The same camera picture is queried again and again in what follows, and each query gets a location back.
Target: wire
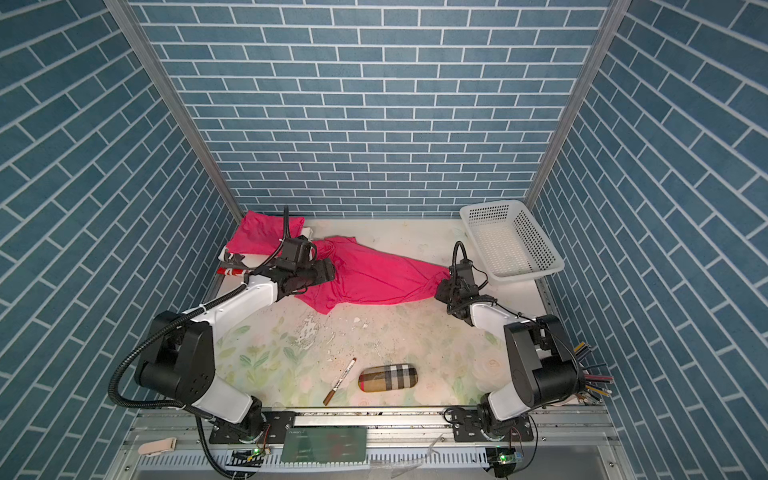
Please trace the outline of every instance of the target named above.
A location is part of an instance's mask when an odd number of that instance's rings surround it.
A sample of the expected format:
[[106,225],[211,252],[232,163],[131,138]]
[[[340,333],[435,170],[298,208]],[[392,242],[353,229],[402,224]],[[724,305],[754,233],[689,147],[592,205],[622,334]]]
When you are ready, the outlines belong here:
[[507,312],[507,313],[511,313],[512,315],[514,315],[514,316],[516,316],[516,317],[518,317],[518,318],[522,318],[523,320],[527,320],[527,321],[529,321],[529,322],[533,322],[533,321],[534,321],[532,318],[528,318],[528,317],[526,317],[525,315],[523,315],[523,314],[522,314],[522,313],[520,313],[520,312],[517,312],[517,313],[515,313],[515,312],[511,311],[510,309],[508,309],[508,308],[504,307],[503,305],[501,305],[501,304],[500,304],[498,301],[497,301],[497,302],[495,302],[495,305],[496,305],[498,308],[500,308],[500,309],[504,310],[505,312]]
[[533,445],[533,453],[531,454],[531,459],[528,460],[528,463],[525,464],[525,467],[520,468],[519,470],[515,469],[512,473],[518,473],[522,472],[526,468],[531,466],[531,463],[533,463],[533,459],[536,458],[536,451],[538,450],[538,426],[536,425],[536,421],[533,419],[532,416],[528,416],[528,418],[531,420],[531,423],[533,424],[533,428],[536,430],[536,443]]
[[601,390],[601,389],[595,388],[595,387],[593,387],[593,386],[589,386],[589,385],[587,385],[587,386],[586,386],[586,388],[587,388],[587,390],[591,390],[592,392],[596,392],[596,393],[599,393],[599,394],[600,394],[600,395],[602,395],[602,396],[607,396],[607,397],[610,397],[610,396],[611,396],[611,394],[610,394],[610,393],[608,393],[608,392],[605,392],[605,391],[603,391],[603,390]]
[[478,287],[478,290],[482,290],[483,288],[485,288],[486,285],[488,285],[488,274],[486,272],[480,270],[478,267],[476,267],[475,264],[472,264],[472,268],[474,268],[478,272],[480,272],[483,275],[485,275],[485,282],[481,283],[480,286]]
[[456,271],[456,256],[458,255],[458,249],[462,249],[462,255],[464,256],[464,260],[467,260],[467,249],[464,248],[464,244],[461,240],[458,240],[456,243],[453,244],[453,261],[451,262],[451,265],[453,266],[454,272]]
[[261,447],[262,450],[266,448],[266,439],[268,438],[268,435],[270,434],[270,429],[272,428],[272,424],[266,426],[266,431],[264,432],[264,445]]
[[514,426],[511,427],[511,429],[509,430],[509,448],[510,449],[512,448],[512,431],[513,430],[518,436],[518,442],[520,442],[520,455],[522,455],[523,454],[523,438],[522,438],[522,435],[520,435],[520,432],[518,432],[518,430]]
[[552,338],[555,340],[555,342],[559,342],[559,343],[560,343],[560,344],[563,346],[563,348],[564,348],[564,349],[566,349],[566,350],[568,351],[568,353],[571,355],[571,359],[574,361],[574,367],[575,367],[576,369],[578,369],[578,360],[576,360],[576,355],[574,355],[574,352],[573,352],[573,350],[571,350],[571,347],[569,347],[568,345],[566,345],[566,344],[565,344],[565,342],[563,342],[562,340],[560,340],[560,338],[559,338],[557,335],[555,335],[554,333],[552,333],[552,331],[549,329],[549,327],[548,327],[548,326],[546,326],[546,325],[542,325],[542,326],[544,327],[544,329],[545,329],[545,330],[547,330],[547,333],[549,333],[550,335],[552,335]]
[[203,431],[203,420],[200,419],[200,417],[197,415],[194,419],[197,423],[197,436],[200,437],[200,446],[203,447],[205,458],[208,460],[211,468],[213,468],[216,473],[223,477],[230,478],[231,480],[245,480],[246,478],[251,478],[256,474],[256,472],[232,472],[230,470],[224,469],[224,467],[219,465],[214,456],[211,455],[210,449],[208,448],[208,441],[205,438],[205,432]]
[[442,419],[443,419],[443,420],[445,420],[445,423],[448,423],[448,424],[450,424],[451,426],[456,426],[456,425],[463,425],[463,424],[464,424],[464,422],[462,422],[462,421],[460,421],[460,420],[448,420],[448,419],[445,417],[445,415],[446,415],[446,414],[448,414],[448,413],[451,413],[451,414],[453,414],[453,412],[454,412],[454,411],[457,411],[457,412],[461,412],[461,413],[466,413],[466,412],[467,412],[467,410],[466,410],[466,409],[463,409],[462,407],[459,407],[459,406],[450,406],[450,407],[448,407],[447,409],[445,409],[445,410],[443,410],[443,411],[442,411]]
[[608,364],[607,364],[606,362],[602,362],[602,363],[595,363],[594,365],[585,365],[585,366],[582,366],[582,367],[581,367],[581,369],[582,369],[582,370],[597,369],[597,368],[600,368],[600,367],[602,367],[602,366],[608,366]]
[[490,295],[481,295],[481,296],[476,296],[471,300],[467,300],[464,303],[460,303],[459,305],[454,305],[454,306],[448,305],[448,313],[453,314],[456,310],[460,310],[462,308],[470,306],[473,303],[490,303],[491,305],[498,305],[494,297]]

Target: perforated basket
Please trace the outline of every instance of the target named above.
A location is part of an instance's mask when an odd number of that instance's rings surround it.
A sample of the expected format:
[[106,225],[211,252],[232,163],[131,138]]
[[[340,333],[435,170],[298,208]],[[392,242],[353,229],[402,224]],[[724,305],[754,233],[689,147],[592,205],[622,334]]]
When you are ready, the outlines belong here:
[[534,280],[563,270],[563,258],[522,202],[468,205],[459,214],[491,284]]

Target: metal frame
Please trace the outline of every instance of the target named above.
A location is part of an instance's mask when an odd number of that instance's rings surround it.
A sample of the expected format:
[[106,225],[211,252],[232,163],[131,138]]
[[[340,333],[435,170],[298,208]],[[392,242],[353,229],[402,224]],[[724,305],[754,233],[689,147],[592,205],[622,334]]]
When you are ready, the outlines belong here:
[[[299,408],[296,426],[362,426],[368,429],[368,457],[363,463],[306,465],[280,463],[282,445],[270,445],[272,453],[257,470],[262,472],[321,472],[372,468],[376,455],[423,456],[438,437],[435,446],[441,458],[428,468],[478,467],[485,462],[485,447],[505,442],[456,443],[451,426],[442,418],[445,407],[358,407]],[[610,480],[631,480],[634,476],[621,449],[616,430],[603,406],[554,406],[531,412],[538,426],[539,447],[547,445],[589,445],[598,447]],[[140,444],[176,437],[176,452],[164,459],[140,457]],[[523,442],[528,449],[534,442]],[[224,462],[229,452],[244,445],[211,445],[211,451]],[[194,418],[185,412],[160,410],[140,412],[106,475],[107,480],[130,480],[136,470],[209,469],[200,449]]]
[[197,154],[197,159],[200,160],[211,181],[213,181],[227,208],[229,208],[232,216],[239,223],[243,220],[243,212],[240,210],[240,205],[237,203],[237,199],[229,185],[227,185],[227,181],[224,180],[216,159],[214,159],[214,156],[208,149],[203,136],[200,135],[197,125],[192,120],[187,108],[184,107],[184,103],[174,83],[168,77],[168,73],[157,56],[157,52],[152,48],[149,37],[147,37],[144,29],[139,25],[139,20],[133,9],[127,0],[104,0],[104,3],[128,40],[128,44],[133,48],[134,53],[147,72],[147,75],[149,75],[155,88],[160,93],[170,114],[174,116],[179,124],[181,132],[187,141],[190,142],[192,149]]
[[576,114],[578,114],[581,104],[584,103],[584,99],[587,97],[587,93],[589,93],[592,81],[598,75],[598,69],[603,63],[605,54],[614,40],[621,21],[624,20],[624,14],[627,13],[630,3],[631,0],[613,0],[611,6],[608,7],[598,29],[598,36],[589,50],[584,65],[581,67],[581,72],[576,79],[574,89],[571,95],[568,96],[568,103],[563,109],[563,115],[558,122],[558,127],[552,134],[547,150],[541,157],[541,163],[538,165],[536,174],[534,174],[533,180],[531,180],[531,186],[525,195],[525,206],[530,210],[533,210],[536,199],[538,199],[541,189],[547,181],[549,172],[552,171],[554,163],[558,159],[560,150],[562,150],[565,143],[565,138],[568,136],[568,132],[571,131],[571,127],[576,120]]

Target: blue brick wallpaper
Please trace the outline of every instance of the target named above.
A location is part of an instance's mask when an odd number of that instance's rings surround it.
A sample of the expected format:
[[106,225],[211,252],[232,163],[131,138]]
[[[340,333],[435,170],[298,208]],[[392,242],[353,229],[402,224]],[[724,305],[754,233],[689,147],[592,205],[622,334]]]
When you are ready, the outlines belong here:
[[523,198],[608,0],[131,1],[243,208]]
[[0,478],[86,479],[135,416],[116,363],[233,221],[101,0],[4,0],[0,32]]
[[634,0],[535,213],[638,478],[768,478],[768,3]]

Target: metal base plate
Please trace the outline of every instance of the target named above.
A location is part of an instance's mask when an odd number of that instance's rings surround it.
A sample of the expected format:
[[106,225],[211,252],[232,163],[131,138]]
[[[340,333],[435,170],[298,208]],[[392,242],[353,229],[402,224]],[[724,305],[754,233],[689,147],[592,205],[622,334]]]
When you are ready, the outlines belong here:
[[531,430],[531,424],[528,421],[528,417],[519,416],[513,419],[513,425],[515,429],[520,433],[521,438],[517,435],[511,436],[512,430],[508,432],[504,437],[500,439],[489,438],[483,431],[480,423],[480,417],[476,410],[467,410],[463,412],[460,424],[453,425],[453,439],[455,442],[486,442],[488,440],[498,442],[531,442],[533,441],[533,431]]
[[[293,427],[293,421],[296,419],[296,412],[262,412],[264,415],[264,431],[266,432],[266,443],[283,443],[286,438],[286,432]],[[260,436],[256,443],[263,442],[263,435]],[[208,443],[211,445],[228,445],[238,443],[237,435],[222,427],[218,430],[213,430],[210,433]]]

